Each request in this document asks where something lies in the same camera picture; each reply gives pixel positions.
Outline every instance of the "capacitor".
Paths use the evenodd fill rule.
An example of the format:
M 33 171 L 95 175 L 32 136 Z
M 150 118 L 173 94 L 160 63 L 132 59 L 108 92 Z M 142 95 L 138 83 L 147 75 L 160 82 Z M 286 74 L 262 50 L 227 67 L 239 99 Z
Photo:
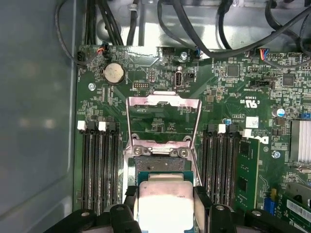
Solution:
M 272 115 L 274 117 L 284 117 L 285 116 L 285 110 L 282 108 L 275 108 L 272 111 Z
M 110 63 L 105 67 L 104 77 L 111 85 L 118 85 L 124 79 L 124 70 L 118 63 Z
M 231 124 L 232 124 L 232 120 L 231 120 L 231 119 L 228 119 L 228 118 L 224 118 L 224 119 L 223 119 L 223 124 L 225 124 L 225 125 L 231 125 Z

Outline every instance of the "sticker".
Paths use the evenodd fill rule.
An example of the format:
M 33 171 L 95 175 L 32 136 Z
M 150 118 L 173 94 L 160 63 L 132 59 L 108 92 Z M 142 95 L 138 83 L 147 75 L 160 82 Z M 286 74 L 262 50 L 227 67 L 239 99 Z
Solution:
M 258 129 L 259 118 L 257 116 L 246 117 L 246 128 Z
M 290 210 L 294 211 L 299 216 L 302 216 L 304 219 L 311 222 L 311 213 L 301 208 L 299 205 L 296 205 L 292 201 L 287 200 L 287 208 L 289 208 Z
M 303 229 L 301 226 L 299 226 L 295 222 L 294 222 L 294 227 L 296 227 L 297 229 L 301 230 L 302 232 L 308 233 L 305 229 Z

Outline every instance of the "chip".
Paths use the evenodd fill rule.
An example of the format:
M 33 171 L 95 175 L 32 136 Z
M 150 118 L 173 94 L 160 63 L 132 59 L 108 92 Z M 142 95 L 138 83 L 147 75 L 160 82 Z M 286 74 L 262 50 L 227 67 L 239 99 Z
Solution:
M 246 190 L 247 190 L 247 181 L 242 178 L 242 177 L 239 177 L 238 178 L 238 187 L 240 190 L 244 191 L 246 193 Z
M 283 74 L 283 86 L 294 86 L 295 75 L 294 74 Z
M 231 77 L 239 76 L 239 66 L 238 65 L 228 65 L 227 75 Z
M 208 104 L 208 105 L 206 105 L 206 108 L 205 108 L 205 109 L 208 110 L 209 112 L 212 112 L 213 109 L 214 109 L 214 106 L 211 105 L 211 104 Z
M 207 96 L 207 102 L 214 102 L 214 96 L 208 95 Z
M 240 153 L 249 156 L 249 144 L 247 142 L 240 143 Z

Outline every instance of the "wire bundle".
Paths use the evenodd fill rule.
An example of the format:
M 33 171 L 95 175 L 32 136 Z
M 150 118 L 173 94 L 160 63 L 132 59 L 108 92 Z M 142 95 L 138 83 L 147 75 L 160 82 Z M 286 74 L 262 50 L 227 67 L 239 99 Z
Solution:
M 269 49 L 260 49 L 259 51 L 260 51 L 260 58 L 262 60 L 265 60 L 267 58 Z

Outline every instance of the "screw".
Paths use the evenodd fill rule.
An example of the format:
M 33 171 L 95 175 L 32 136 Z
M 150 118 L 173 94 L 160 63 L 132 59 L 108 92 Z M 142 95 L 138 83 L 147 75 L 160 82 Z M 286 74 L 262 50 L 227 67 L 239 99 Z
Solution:
M 188 156 L 188 152 L 185 149 L 180 150 L 179 152 L 180 157 L 187 157 Z
M 217 206 L 216 206 L 216 209 L 217 209 L 217 210 L 220 210 L 220 211 L 221 211 L 221 210 L 225 210 L 224 207 L 221 206 L 221 205 L 217 205 Z
M 81 214 L 81 216 L 82 216 L 82 217 L 89 216 L 89 212 L 83 212 L 83 213 Z
M 278 159 L 279 157 L 281 157 L 281 153 L 280 152 L 278 152 L 278 151 L 273 151 L 273 153 L 272 153 L 272 158 L 274 158 L 274 159 Z
M 134 148 L 134 154 L 135 155 L 141 155 L 142 154 L 142 149 L 140 147 L 135 147 Z
M 187 54 L 187 52 L 182 52 L 181 54 L 180 54 L 180 58 L 181 58 L 181 60 L 186 60 L 187 58 L 188 58 L 188 54 Z
M 239 5 L 239 0 L 233 0 L 232 5 L 233 5 L 234 7 L 238 6 L 238 5 Z
M 95 88 L 96 88 L 96 85 L 95 85 L 94 83 L 90 83 L 90 84 L 88 85 L 88 89 L 89 89 L 90 91 L 94 91 Z
M 252 211 L 252 214 L 257 216 L 257 217 L 261 216 L 261 212 L 259 212 L 257 210 Z

